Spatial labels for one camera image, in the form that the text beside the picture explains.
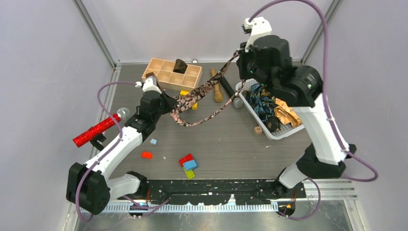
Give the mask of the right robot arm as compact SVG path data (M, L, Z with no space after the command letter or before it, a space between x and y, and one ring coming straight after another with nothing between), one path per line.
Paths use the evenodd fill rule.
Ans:
M311 144L304 154L285 168L273 182L275 193L288 197L301 181L337 179L346 169L346 151L356 151L340 135L335 135L332 119L323 105L323 81L308 65L292 64L289 42L276 35L250 37L241 44L237 61L241 79L255 79L272 96L283 100L299 116Z

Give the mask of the black pink floral tie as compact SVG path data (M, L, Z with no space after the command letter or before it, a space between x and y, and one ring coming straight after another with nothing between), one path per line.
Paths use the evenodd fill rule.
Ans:
M206 81L201 86L194 88L192 91L190 91L188 95L178 96L175 98L176 104L173 110L171 110L169 114L178 125L184 126L184 127L193 127L193 126L202 124L214 118L215 116L217 116L224 108L226 108L230 103L232 103L233 97L230 97L227 100L227 102L223 106L221 106L219 109L217 109L214 113L194 123L187 122L186 120L180 117L180 113L186 112L188 109L191 109L195 103L199 102L201 99L203 99L207 94L209 94L214 89L214 86L218 82L220 82L220 78L224 77L224 74L227 72L231 62L237 57L239 57L238 49L233 53L232 57L223 65L223 67L217 72L215 76L211 77L208 81ZM241 91L242 91L241 88L235 91L234 96L238 96Z

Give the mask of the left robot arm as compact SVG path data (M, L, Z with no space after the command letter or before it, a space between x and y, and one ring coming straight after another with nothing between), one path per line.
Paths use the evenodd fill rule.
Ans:
M84 164L74 163L68 172L66 199L93 215L100 214L110 200L126 195L142 199L147 195L147 178L129 171L119 178L110 175L124 158L155 130L162 115L169 113L176 99L165 93L143 93L136 113L100 153Z

